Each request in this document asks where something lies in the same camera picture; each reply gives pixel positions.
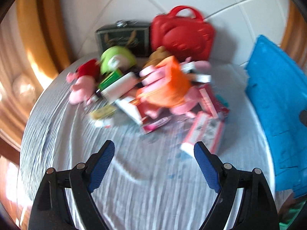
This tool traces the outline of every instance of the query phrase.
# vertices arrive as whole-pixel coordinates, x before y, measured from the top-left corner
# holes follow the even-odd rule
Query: orange pouch
[[[137,98],[159,107],[172,108],[185,103],[184,96],[191,87],[191,82],[181,71],[179,62],[174,56],[162,60],[156,68],[165,66],[165,84],[159,88],[143,93],[142,88],[137,92]]]

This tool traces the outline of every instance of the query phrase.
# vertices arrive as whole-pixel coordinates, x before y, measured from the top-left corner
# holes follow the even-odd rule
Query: red plush toy
[[[66,80],[71,83],[77,79],[76,83],[71,87],[69,102],[71,104],[79,104],[88,101],[94,93],[96,81],[100,74],[100,63],[97,59],[79,66],[75,73],[68,73]]]

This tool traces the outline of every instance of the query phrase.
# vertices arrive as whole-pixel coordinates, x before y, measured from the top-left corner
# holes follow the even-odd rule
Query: red suitcase
[[[194,12],[195,18],[177,16],[186,8]],[[194,61],[208,60],[214,35],[214,28],[201,13],[188,6],[174,7],[168,14],[157,15],[151,23],[152,50],[165,46],[180,61],[190,56]]]

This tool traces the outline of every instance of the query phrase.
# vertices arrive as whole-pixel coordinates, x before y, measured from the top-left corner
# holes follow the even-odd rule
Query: round table
[[[49,167],[73,168],[96,153],[106,140],[115,143],[115,156],[93,199],[110,229],[199,229],[216,198],[196,160],[180,150],[193,120],[172,119],[143,135],[119,109],[111,128],[97,128],[88,108],[68,103],[68,72],[97,57],[85,56],[64,70],[42,93],[26,125],[20,169],[27,195],[34,200]],[[273,162],[258,117],[245,95],[246,75],[241,67],[212,61],[212,79],[230,105],[225,133],[217,155],[237,169],[262,169],[273,195]],[[97,103],[91,109],[98,108]],[[234,223],[242,191],[238,190],[226,229]],[[73,196],[67,189],[73,220],[82,228]]]

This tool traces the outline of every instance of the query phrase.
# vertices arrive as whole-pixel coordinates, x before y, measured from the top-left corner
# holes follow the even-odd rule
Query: black box
[[[136,57],[149,57],[150,23],[137,21],[117,21],[96,31],[100,54],[112,46],[128,47]]]

